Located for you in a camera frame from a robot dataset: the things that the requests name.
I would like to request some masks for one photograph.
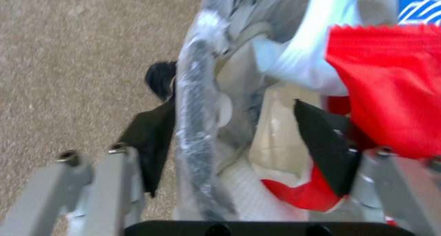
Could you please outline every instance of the beige plastic part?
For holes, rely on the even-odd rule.
[[[249,161],[260,178],[298,186],[309,180],[312,161],[304,144],[293,107],[295,99],[320,107],[320,95],[278,83],[265,92]]]

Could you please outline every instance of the white fabric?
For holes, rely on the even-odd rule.
[[[227,167],[220,179],[233,198],[239,220],[281,222],[308,219],[306,210],[294,208],[271,194],[244,157]]]
[[[325,47],[329,26],[361,23],[356,1],[311,0],[304,20],[288,46],[270,40],[255,42],[256,58],[273,57],[272,65],[259,65],[258,70],[324,95],[347,95],[337,72],[325,61]]]

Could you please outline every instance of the red fabric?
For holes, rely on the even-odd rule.
[[[351,112],[351,101],[348,96],[328,96],[328,111],[338,115]]]
[[[315,164],[312,168],[311,181],[299,187],[289,187],[269,179],[262,179],[262,182],[277,198],[301,209],[326,212],[341,199],[332,191]]]
[[[410,158],[441,153],[439,27],[335,27],[326,60],[348,87],[351,119],[376,143]]]

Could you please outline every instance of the plastic-wrapped object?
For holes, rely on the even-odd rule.
[[[401,156],[441,151],[440,40],[427,25],[331,30],[326,59],[348,87],[351,119]]]

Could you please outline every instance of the plastic wrap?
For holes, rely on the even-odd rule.
[[[216,100],[214,56],[228,50],[226,28],[231,0],[203,0],[178,60],[176,136],[178,207],[182,219],[234,219],[233,203],[215,178]]]

